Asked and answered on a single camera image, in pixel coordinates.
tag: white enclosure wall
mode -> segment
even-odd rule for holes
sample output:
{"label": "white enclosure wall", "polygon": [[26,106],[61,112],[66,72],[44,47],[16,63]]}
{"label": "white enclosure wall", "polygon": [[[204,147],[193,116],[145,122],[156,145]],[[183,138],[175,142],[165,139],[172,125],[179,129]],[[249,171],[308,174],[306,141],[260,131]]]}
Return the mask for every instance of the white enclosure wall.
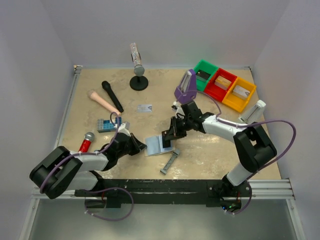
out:
{"label": "white enclosure wall", "polygon": [[253,65],[289,0],[41,0],[75,64]]}
{"label": "white enclosure wall", "polygon": [[[290,178],[309,240],[320,235],[320,1],[292,0],[253,68],[267,118],[292,120],[297,138],[278,163]],[[283,150],[292,135],[284,123],[269,126]]]}
{"label": "white enclosure wall", "polygon": [[34,184],[54,146],[72,63],[39,0],[0,2],[0,238],[16,240]]}

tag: microphone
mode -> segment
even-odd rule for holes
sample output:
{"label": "microphone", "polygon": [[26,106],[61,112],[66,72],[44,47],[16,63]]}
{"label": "microphone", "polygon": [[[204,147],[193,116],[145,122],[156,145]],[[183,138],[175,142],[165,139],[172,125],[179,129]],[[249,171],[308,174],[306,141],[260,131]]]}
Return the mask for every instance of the microphone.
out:
{"label": "microphone", "polygon": [[134,64],[134,70],[133,70],[134,74],[137,75],[138,77],[141,77],[145,73],[145,68],[142,66],[141,55],[138,51],[137,44],[135,42],[131,43],[130,48],[131,48],[132,62]]}
{"label": "microphone", "polygon": [[79,148],[78,152],[86,153],[89,150],[90,144],[95,140],[95,134],[93,132],[88,131],[84,135],[84,140]]}
{"label": "microphone", "polygon": [[145,68],[142,66],[141,55],[138,51],[137,44],[135,42],[131,43],[130,48],[131,48],[131,59],[134,64],[133,71],[134,71],[134,74],[136,75],[133,78],[131,78],[130,87],[133,90],[142,91],[148,87],[149,82],[148,82],[148,79],[145,76],[143,76],[145,73]]}
{"label": "microphone", "polygon": [[110,83],[108,83],[107,81],[103,81],[101,83],[102,88],[106,91],[106,93],[109,95],[109,97],[111,98],[113,104],[115,105],[115,107],[119,110],[120,113],[124,112],[124,108],[122,107],[121,103],[119,102],[117,96],[115,95],[114,91],[112,91],[111,85]]}

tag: marble surface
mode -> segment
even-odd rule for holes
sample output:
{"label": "marble surface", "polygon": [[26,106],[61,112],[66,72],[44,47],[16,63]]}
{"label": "marble surface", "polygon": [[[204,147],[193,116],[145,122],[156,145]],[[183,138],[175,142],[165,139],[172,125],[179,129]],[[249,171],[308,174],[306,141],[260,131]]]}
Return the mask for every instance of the marble surface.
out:
{"label": "marble surface", "polygon": [[[249,69],[226,69],[253,83]],[[87,92],[95,90],[102,98],[113,105],[107,93],[102,89],[101,82],[108,81],[114,93],[123,106],[122,121],[130,122],[129,131],[140,141],[159,135],[170,126],[170,118],[174,116],[171,109],[175,101],[174,91],[180,83],[185,69],[147,69],[145,76],[149,86],[143,91],[134,91],[129,86],[133,77],[133,69],[106,68],[83,69],[74,91],[69,114],[65,122],[62,145],[69,150],[77,151],[86,132],[96,136],[90,151],[100,149],[108,143],[114,132],[98,133],[97,120],[109,119],[110,112],[87,97]],[[255,92],[247,108],[252,107],[258,100]],[[215,104],[200,93],[195,102],[203,113],[218,113]],[[152,104],[152,112],[138,113],[140,104]],[[219,103],[221,117],[238,122],[239,113]],[[187,137],[175,141],[175,147],[181,150],[179,157],[168,170],[167,175],[160,173],[172,153],[164,153],[146,157],[143,152],[126,155],[119,159],[118,164],[109,171],[100,172],[104,178],[115,179],[221,179],[238,162],[235,145],[215,135],[188,131]],[[263,169],[253,179],[281,179],[278,165]]]}

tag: purple cable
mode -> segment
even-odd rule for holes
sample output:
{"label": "purple cable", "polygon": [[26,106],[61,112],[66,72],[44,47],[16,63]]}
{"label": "purple cable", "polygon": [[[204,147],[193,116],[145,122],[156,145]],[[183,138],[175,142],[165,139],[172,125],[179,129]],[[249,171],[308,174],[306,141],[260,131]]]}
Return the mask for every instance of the purple cable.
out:
{"label": "purple cable", "polygon": [[201,94],[204,94],[204,95],[206,95],[207,97],[211,98],[211,100],[215,103],[216,107],[217,107],[218,110],[219,110],[219,113],[216,115],[216,117],[219,117],[219,116],[222,114],[221,108],[220,108],[220,106],[218,105],[217,101],[214,100],[214,98],[213,98],[212,96],[210,96],[209,94],[207,94],[207,93],[205,93],[205,92],[203,92],[203,91],[198,91],[198,90],[185,91],[183,94],[181,94],[181,95],[176,99],[176,101],[178,102],[179,99],[180,99],[184,94],[186,94],[186,93],[191,93],[191,92],[201,93]]}
{"label": "purple cable", "polygon": [[252,199],[252,188],[251,188],[251,185],[250,183],[247,181],[248,185],[249,185],[249,194],[250,194],[250,197],[248,199],[248,201],[246,202],[246,204],[237,212],[230,212],[230,211],[226,211],[226,213],[228,214],[231,214],[231,215],[237,215],[239,213],[241,213],[242,211],[244,211],[250,204],[251,202],[251,199]]}
{"label": "purple cable", "polygon": [[[115,114],[116,116],[116,120],[117,120],[117,123],[119,123],[119,116],[116,112],[112,112],[110,114],[110,118],[111,116]],[[41,184],[41,187],[40,187],[40,193],[43,194],[44,192],[44,188],[48,182],[48,179],[58,170],[58,168],[60,168],[64,163],[66,163],[67,161],[69,161],[72,157],[77,157],[77,156],[80,156],[80,155],[98,155],[98,154],[101,154],[103,152],[105,152],[110,146],[111,144],[114,142],[117,134],[118,134],[118,129],[119,129],[120,125],[118,124],[117,125],[117,128],[115,130],[115,133],[114,133],[114,136],[113,138],[111,139],[110,143],[104,148],[102,149],[101,151],[99,151],[98,153],[95,153],[95,152],[84,152],[84,153],[75,153],[75,154],[71,154],[69,156],[67,156],[66,158],[64,158],[61,162],[59,162],[52,170],[51,172],[46,176],[46,178],[44,179],[43,183]]]}
{"label": "purple cable", "polygon": [[[236,127],[236,128],[250,128],[250,127],[259,126],[259,125],[262,125],[262,124],[282,122],[282,123],[289,124],[289,125],[292,127],[293,135],[292,135],[292,139],[291,139],[289,145],[284,149],[284,151],[283,151],[280,155],[278,155],[275,159],[273,159],[272,161],[268,162],[267,164],[263,165],[258,171],[260,171],[260,170],[268,167],[269,165],[275,163],[276,161],[278,161],[280,158],[282,158],[282,157],[288,152],[288,150],[289,150],[289,149],[291,148],[291,146],[294,144],[294,141],[295,141],[296,136],[297,136],[297,130],[296,130],[296,127],[295,127],[291,122],[289,122],[289,121],[287,121],[287,120],[282,120],[282,119],[266,120],[266,121],[256,122],[256,123],[252,123],[252,124],[248,124],[248,125],[240,125],[240,124],[238,125],[238,124],[234,124],[234,123],[227,122],[227,121],[224,121],[224,120],[218,118],[218,117],[222,114],[221,108],[219,107],[217,101],[214,100],[209,94],[207,94],[207,93],[205,93],[205,92],[202,92],[202,91],[198,91],[198,90],[189,90],[189,91],[186,91],[186,93],[187,93],[187,92],[198,92],[198,93],[202,93],[202,94],[208,96],[209,98],[211,98],[212,101],[215,103],[215,105],[217,106],[217,108],[218,108],[218,110],[219,110],[219,113],[216,115],[216,119],[217,119],[217,121],[220,122],[220,123],[227,124],[227,125],[229,125],[229,126],[233,126],[233,127]],[[247,178],[247,180],[249,180],[250,178],[252,178],[256,173],[257,173],[257,172],[254,172],[253,174],[251,174],[251,175]],[[234,213],[233,213],[233,212],[228,212],[228,213],[233,214],[233,215],[236,215],[236,214],[241,213],[242,211],[244,211],[244,210],[248,207],[248,205],[250,204],[251,199],[252,199],[252,188],[251,188],[249,182],[248,182],[248,185],[249,185],[249,188],[250,188],[250,190],[249,190],[249,191],[250,191],[250,197],[249,197],[248,202],[244,205],[244,207],[242,207],[242,208],[240,209],[240,211],[237,211],[237,212],[234,212]]]}
{"label": "purple cable", "polygon": [[[217,118],[218,122],[220,123],[223,123],[223,124],[227,124],[229,126],[233,126],[233,127],[236,127],[236,128],[250,128],[250,127],[255,127],[255,126],[259,126],[259,125],[262,125],[262,124],[269,124],[269,123],[276,123],[276,122],[282,122],[282,123],[286,123],[286,124],[289,124],[291,127],[292,127],[292,130],[293,130],[293,134],[292,134],[292,138],[291,138],[291,141],[289,143],[289,145],[284,149],[284,151],[278,155],[275,159],[273,159],[272,161],[266,163],[265,165],[263,165],[258,171],[268,167],[269,165],[273,164],[274,162],[278,161],[280,158],[282,158],[287,152],[288,150],[291,148],[291,146],[294,144],[294,141],[296,139],[296,136],[297,136],[297,130],[296,130],[296,127],[289,121],[287,120],[282,120],[282,119],[272,119],[272,120],[266,120],[266,121],[261,121],[261,122],[256,122],[256,123],[252,123],[252,124],[249,124],[249,125],[237,125],[237,124],[234,124],[234,123],[230,123],[230,122],[227,122],[227,121],[224,121],[220,118]],[[253,173],[251,176],[249,176],[247,179],[250,179],[252,178],[257,172]]]}
{"label": "purple cable", "polygon": [[111,222],[121,221],[121,220],[129,217],[129,215],[132,213],[132,211],[134,209],[134,205],[135,205],[134,204],[134,198],[132,197],[130,192],[128,192],[124,188],[121,188],[121,187],[110,187],[110,188],[106,188],[106,189],[99,190],[99,191],[88,191],[88,190],[84,190],[84,191],[87,192],[87,193],[91,193],[91,194],[99,194],[99,193],[103,193],[103,192],[106,192],[106,191],[117,190],[117,189],[125,192],[126,194],[128,194],[130,199],[131,199],[131,208],[130,208],[130,211],[126,215],[124,215],[123,217],[120,217],[120,218],[108,218],[108,217],[99,216],[99,215],[96,215],[96,214],[92,213],[91,211],[89,211],[87,206],[86,206],[86,204],[84,204],[84,208],[85,208],[86,212],[88,214],[90,214],[91,216],[93,216],[93,217],[96,217],[98,219],[105,220],[105,221],[111,221]]}

